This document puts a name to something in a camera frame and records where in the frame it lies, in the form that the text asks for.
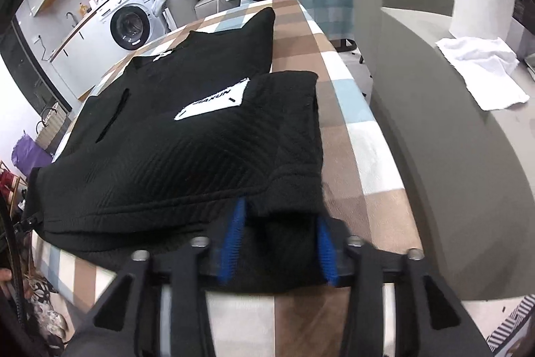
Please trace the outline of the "black knitted garment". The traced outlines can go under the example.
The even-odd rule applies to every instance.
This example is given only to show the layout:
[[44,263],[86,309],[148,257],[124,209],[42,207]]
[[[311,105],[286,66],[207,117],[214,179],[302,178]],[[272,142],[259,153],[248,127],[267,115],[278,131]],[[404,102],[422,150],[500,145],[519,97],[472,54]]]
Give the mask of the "black knitted garment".
[[233,217],[229,288],[322,284],[317,77],[272,71],[275,19],[264,8],[238,29],[191,32],[89,98],[59,158],[31,173],[24,213],[39,236],[116,270]]

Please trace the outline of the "checkered tablecloth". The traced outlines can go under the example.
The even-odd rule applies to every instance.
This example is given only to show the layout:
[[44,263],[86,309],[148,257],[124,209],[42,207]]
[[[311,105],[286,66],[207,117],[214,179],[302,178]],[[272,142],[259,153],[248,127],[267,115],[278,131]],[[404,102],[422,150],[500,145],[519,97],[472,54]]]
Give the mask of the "checkered tablecloth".
[[[88,96],[118,79],[134,56],[174,48],[190,31],[219,32],[246,23],[262,8],[276,13],[273,69],[318,75],[323,182],[331,215],[378,248],[402,253],[422,248],[413,211],[386,139],[345,62],[299,0],[266,0],[182,26],[115,63]],[[59,294],[86,312],[113,274],[32,235],[37,269]],[[217,356],[335,356],[346,290],[308,288],[282,296],[209,294]]]

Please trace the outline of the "woven laundry basket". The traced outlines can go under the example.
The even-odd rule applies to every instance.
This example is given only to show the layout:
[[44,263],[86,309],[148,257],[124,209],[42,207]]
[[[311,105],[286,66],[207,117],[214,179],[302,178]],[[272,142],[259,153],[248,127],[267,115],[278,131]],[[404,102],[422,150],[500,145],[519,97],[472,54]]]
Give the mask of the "woven laundry basket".
[[48,154],[55,154],[59,143],[71,124],[69,113],[59,102],[45,107],[41,112],[41,120],[36,125],[35,142]]

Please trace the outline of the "shoe rack with shoes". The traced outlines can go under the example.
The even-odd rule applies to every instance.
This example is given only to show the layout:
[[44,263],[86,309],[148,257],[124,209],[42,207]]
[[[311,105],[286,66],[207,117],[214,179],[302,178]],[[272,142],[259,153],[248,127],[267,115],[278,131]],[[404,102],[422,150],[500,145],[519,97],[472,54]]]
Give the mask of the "shoe rack with shoes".
[[1,162],[1,195],[11,217],[21,215],[25,207],[27,183],[24,177],[14,174],[5,162]]

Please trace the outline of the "purple bag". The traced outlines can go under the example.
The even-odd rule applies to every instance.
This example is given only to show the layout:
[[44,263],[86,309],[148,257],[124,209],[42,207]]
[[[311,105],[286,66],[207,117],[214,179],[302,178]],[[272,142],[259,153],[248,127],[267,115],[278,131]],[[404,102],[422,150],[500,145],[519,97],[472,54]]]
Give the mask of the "purple bag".
[[14,166],[27,178],[34,168],[41,168],[52,163],[52,156],[43,150],[28,134],[14,145],[11,160]]

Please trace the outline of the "white cloth on counter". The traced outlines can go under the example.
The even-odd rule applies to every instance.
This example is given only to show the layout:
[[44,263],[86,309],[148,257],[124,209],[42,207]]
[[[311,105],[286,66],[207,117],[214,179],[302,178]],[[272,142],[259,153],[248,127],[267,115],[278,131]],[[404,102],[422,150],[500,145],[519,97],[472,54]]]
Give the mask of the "white cloth on counter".
[[442,38],[436,45],[482,110],[505,110],[529,101],[511,77],[519,60],[501,38]]

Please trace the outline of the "white front-load washing machine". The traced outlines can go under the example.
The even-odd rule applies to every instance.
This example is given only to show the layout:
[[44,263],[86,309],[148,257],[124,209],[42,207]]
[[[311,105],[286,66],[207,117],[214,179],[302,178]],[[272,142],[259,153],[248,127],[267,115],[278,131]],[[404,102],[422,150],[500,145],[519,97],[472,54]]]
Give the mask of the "white front-load washing machine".
[[155,0],[107,0],[95,14],[99,38],[112,53],[133,52],[168,32],[152,12]]

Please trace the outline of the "white paper roll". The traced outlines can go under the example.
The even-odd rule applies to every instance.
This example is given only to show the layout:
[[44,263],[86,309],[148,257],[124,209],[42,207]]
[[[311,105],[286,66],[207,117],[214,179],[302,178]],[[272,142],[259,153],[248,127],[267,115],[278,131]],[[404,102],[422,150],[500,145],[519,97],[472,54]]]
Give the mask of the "white paper roll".
[[505,40],[515,0],[454,0],[449,32],[454,38]]

